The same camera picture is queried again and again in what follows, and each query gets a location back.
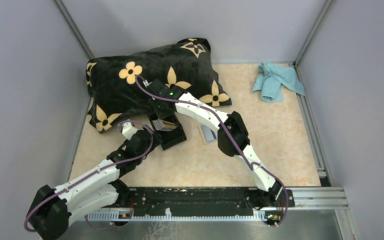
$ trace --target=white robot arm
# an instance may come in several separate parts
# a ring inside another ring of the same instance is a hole
[[[277,201],[283,185],[269,174],[248,139],[248,132],[239,113],[227,114],[197,100],[175,86],[167,88],[160,81],[144,83],[150,103],[161,119],[178,112],[187,115],[217,133],[218,148],[227,156],[237,158],[247,168],[259,190]],[[44,240],[59,238],[79,218],[99,208],[127,201],[129,188],[119,178],[135,169],[142,159],[161,143],[161,136],[148,130],[138,130],[130,122],[121,124],[127,138],[96,167],[62,185],[40,188],[28,211],[24,228],[38,232]]]

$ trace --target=blue towel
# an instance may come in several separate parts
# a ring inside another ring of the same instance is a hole
[[[271,62],[263,62],[258,66],[263,73],[255,79],[252,91],[261,90],[261,99],[268,103],[281,102],[284,96],[281,89],[285,86],[297,94],[306,95],[304,86],[298,81],[297,73],[292,67],[283,67]]]

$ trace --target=white wall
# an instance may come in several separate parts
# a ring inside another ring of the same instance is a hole
[[[50,0],[0,0],[0,240],[38,188],[64,182],[89,96],[87,58]]]
[[[207,38],[217,63],[294,61],[325,0],[64,0],[96,57]]]
[[[338,0],[300,66],[362,240],[384,240],[384,1]]]

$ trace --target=pillowcase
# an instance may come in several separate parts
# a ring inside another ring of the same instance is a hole
[[[154,112],[150,97],[136,85],[140,75],[148,82],[159,79],[167,87],[179,86],[212,106],[230,106],[232,100],[213,70],[211,47],[205,38],[187,38],[176,44],[128,56],[107,56],[86,65],[87,91],[92,104],[89,123],[100,133],[119,121]]]

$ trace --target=enclosure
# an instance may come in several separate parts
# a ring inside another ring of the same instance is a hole
[[[101,120],[103,133],[89,124],[88,61],[195,38],[208,40],[223,87],[213,106],[225,91],[231,105],[216,109],[241,114],[255,152],[293,192],[284,224],[96,230],[79,220],[60,239],[384,239],[384,1],[374,0],[0,1],[0,239],[38,239],[23,229],[37,190],[77,178],[126,139],[115,123]],[[268,61],[294,69],[305,95],[284,87],[282,101],[266,102],[252,92]],[[169,85],[185,81],[176,73],[164,72]],[[130,188],[256,186],[237,159],[203,143],[199,122],[177,117],[187,140],[150,153],[121,178]]]

